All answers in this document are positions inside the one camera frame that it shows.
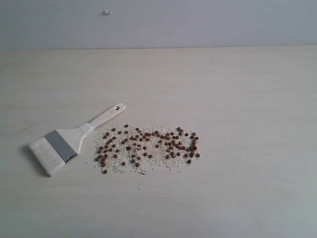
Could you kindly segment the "white wooden paint brush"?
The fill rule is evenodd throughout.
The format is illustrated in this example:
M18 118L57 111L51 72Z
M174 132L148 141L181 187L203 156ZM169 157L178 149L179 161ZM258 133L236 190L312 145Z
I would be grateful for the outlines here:
M56 129L28 144L31 153L50 177L71 159L80 155L84 140L98 127L125 111L126 105L118 103L92 121L73 129Z

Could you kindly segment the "rice and red beans pile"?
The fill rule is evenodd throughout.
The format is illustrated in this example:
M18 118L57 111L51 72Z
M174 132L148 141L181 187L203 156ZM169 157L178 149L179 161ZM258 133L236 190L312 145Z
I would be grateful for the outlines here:
M156 167L169 170L200 159L199 137L182 127L135 127L125 124L111 127L96 140L93 161L103 174L125 173L131 169L140 174Z

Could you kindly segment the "small white wall hook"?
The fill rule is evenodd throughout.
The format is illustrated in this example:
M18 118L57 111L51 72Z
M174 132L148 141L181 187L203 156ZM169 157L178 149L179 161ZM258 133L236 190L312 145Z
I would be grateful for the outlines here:
M102 11L102 15L103 16L108 16L110 14L111 14L111 12L109 10L107 10L107 9Z

